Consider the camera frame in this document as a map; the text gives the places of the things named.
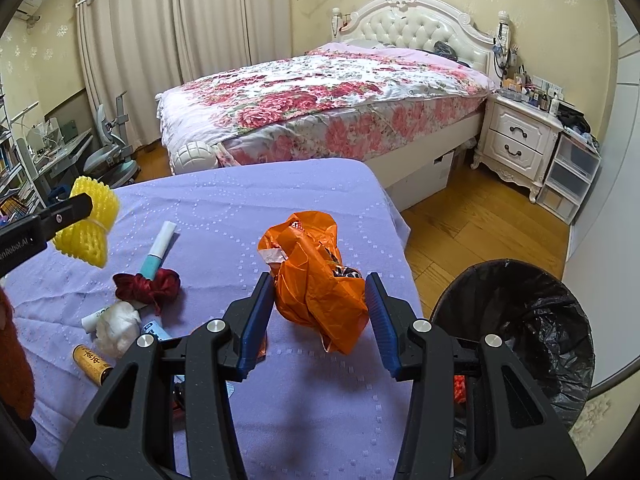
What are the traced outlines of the yellow foam fruit net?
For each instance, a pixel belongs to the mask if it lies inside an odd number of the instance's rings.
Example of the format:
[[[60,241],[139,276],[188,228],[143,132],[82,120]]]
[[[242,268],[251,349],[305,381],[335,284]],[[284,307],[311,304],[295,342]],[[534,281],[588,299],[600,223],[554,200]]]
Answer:
[[[67,257],[79,259],[98,268],[107,262],[107,237],[119,213],[116,193],[106,184],[82,176],[75,180],[70,197],[87,194],[92,201],[90,214],[55,235],[55,248]]]

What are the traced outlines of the light blue paper packet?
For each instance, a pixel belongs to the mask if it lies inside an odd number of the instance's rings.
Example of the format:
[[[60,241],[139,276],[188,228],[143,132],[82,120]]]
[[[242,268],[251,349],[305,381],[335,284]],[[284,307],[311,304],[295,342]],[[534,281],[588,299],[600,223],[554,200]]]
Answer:
[[[159,341],[169,340],[171,336],[159,322],[150,321],[142,326],[142,332],[154,336]]]

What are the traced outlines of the dark red satin ribbon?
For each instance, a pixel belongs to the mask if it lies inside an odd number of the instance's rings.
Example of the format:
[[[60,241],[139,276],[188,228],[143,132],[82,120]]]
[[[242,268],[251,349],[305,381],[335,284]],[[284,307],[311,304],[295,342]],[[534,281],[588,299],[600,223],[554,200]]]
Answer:
[[[113,276],[113,282],[118,299],[151,306],[156,316],[177,299],[181,288],[179,274],[170,269],[158,269],[154,278],[145,278],[141,273],[119,273]]]

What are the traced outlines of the white tissue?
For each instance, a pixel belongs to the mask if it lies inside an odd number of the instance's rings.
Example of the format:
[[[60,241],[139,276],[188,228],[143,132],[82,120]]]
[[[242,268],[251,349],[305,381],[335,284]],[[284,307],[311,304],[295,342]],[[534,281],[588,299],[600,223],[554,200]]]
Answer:
[[[141,318],[127,301],[108,307],[96,321],[94,343],[99,352],[120,359],[140,335]]]

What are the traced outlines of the white green paper tube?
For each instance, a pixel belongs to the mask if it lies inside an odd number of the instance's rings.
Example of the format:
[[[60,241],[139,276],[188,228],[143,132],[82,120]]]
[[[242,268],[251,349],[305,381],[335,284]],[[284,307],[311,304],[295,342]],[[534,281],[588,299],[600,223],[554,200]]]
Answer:
[[[103,308],[103,309],[97,310],[96,312],[93,312],[91,314],[84,316],[80,320],[81,326],[87,334],[92,334],[96,331],[96,324],[98,324],[100,317],[105,312],[106,312],[106,308]]]

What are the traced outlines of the orange plastic bag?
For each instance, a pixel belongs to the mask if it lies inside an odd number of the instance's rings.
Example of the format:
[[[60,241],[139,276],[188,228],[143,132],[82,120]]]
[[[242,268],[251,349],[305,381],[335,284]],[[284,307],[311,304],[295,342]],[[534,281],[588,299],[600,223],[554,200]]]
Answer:
[[[325,352],[352,353],[369,322],[364,278],[346,266],[334,219],[308,210],[269,228],[257,245],[276,285],[276,307],[286,320],[320,337]]]

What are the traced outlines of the yellow cylindrical bottle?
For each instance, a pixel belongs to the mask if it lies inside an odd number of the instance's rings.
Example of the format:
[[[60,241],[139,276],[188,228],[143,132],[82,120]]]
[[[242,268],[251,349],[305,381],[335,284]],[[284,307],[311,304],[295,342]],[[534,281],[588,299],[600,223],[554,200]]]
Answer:
[[[96,352],[83,344],[78,344],[74,348],[72,357],[75,364],[97,386],[102,386],[113,370],[109,362],[106,362]]]

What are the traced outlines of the black lined trash bin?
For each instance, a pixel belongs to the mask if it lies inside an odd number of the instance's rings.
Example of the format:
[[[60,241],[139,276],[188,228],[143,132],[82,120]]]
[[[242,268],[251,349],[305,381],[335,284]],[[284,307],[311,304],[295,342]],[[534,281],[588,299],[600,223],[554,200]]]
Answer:
[[[499,336],[564,426],[574,426],[590,393],[596,355],[588,316],[555,276],[514,259],[470,266],[440,295],[431,322],[466,340]]]

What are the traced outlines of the desk with clutter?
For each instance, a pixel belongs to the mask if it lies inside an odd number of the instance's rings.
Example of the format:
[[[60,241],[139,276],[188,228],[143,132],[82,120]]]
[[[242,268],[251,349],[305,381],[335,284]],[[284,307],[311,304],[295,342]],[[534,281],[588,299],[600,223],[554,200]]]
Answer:
[[[80,176],[78,162],[90,148],[92,141],[93,128],[89,128],[78,133],[70,142],[61,139],[60,143],[53,143],[53,148],[46,148],[40,157],[34,157],[25,138],[15,139],[26,176],[43,203],[52,191],[51,184],[72,185],[73,180]]]

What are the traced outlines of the teal white tube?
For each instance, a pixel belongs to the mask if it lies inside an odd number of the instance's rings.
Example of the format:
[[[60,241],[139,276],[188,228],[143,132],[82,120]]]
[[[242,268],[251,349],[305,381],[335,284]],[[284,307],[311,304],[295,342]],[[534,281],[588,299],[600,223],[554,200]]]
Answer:
[[[160,232],[155,237],[140,269],[140,274],[147,280],[154,280],[158,270],[160,270],[160,265],[164,261],[167,249],[175,234],[176,226],[174,222],[165,221],[160,228]]]

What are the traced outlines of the purple table cloth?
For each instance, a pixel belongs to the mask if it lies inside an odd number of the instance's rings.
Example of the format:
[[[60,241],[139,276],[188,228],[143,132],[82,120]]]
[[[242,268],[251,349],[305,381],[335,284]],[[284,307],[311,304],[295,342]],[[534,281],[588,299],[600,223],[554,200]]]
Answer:
[[[362,162],[317,159],[182,174],[120,188],[104,268],[48,248],[12,271],[4,290],[35,378],[32,452],[53,468],[96,385],[72,358],[91,344],[82,320],[115,299],[117,273],[141,269],[165,222],[176,234],[164,265],[181,280],[157,322],[191,333],[247,297],[266,270],[257,245],[296,212],[337,224],[343,262],[377,273],[387,292],[420,304],[405,257],[409,229]],[[411,387],[381,363],[372,330],[348,356],[274,314],[265,359],[233,386],[230,404],[252,479],[389,479],[405,431]]]

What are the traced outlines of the beige curtain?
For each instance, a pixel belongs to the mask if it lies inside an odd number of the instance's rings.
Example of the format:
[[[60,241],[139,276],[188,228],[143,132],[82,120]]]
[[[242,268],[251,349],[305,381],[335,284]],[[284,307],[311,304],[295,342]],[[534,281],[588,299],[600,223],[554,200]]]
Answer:
[[[135,148],[160,137],[160,92],[292,53],[291,0],[78,0],[76,21],[89,102],[122,94]]]

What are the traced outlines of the white nightstand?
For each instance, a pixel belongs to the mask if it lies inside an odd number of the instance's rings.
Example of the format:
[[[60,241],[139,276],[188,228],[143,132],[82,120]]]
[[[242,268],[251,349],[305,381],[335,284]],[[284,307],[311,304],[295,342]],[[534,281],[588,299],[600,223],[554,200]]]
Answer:
[[[486,101],[471,168],[484,165],[503,182],[527,188],[534,204],[561,131],[551,114],[495,93]]]

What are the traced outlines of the plastic drawer unit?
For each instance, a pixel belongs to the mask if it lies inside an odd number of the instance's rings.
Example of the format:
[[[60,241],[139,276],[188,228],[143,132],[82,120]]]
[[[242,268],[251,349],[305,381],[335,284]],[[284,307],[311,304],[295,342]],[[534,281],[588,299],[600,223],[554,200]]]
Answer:
[[[572,130],[559,134],[537,204],[570,226],[596,180],[601,156]]]

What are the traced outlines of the pink floral quilt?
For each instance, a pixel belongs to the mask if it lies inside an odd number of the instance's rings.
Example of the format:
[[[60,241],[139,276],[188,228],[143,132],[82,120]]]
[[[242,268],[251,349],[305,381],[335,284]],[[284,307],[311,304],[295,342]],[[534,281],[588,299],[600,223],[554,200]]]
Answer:
[[[365,162],[383,139],[371,110],[383,93],[376,73],[331,42],[186,82],[156,97],[163,146],[170,158],[203,141],[223,167],[327,157]]]

